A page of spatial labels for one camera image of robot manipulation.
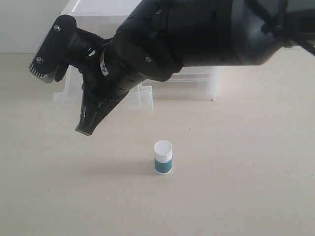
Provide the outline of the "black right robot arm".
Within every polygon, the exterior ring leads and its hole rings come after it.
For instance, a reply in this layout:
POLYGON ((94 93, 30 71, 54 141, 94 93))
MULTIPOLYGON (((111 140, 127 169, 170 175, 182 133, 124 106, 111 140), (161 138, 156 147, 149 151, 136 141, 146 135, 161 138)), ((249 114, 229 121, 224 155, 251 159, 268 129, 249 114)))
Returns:
POLYGON ((146 79, 182 68, 262 65, 281 48, 315 52, 312 0, 143 0, 104 39, 85 30, 72 46, 83 77, 76 131, 96 127, 146 79))

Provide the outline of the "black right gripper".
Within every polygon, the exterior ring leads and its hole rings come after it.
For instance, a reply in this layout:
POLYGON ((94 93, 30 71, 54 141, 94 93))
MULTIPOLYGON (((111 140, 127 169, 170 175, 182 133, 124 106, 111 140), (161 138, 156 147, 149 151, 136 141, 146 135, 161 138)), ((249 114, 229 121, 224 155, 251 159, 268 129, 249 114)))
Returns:
POLYGON ((66 65, 82 75, 82 103, 76 132, 90 136, 143 78, 121 59, 112 38, 75 27, 69 32, 66 65))

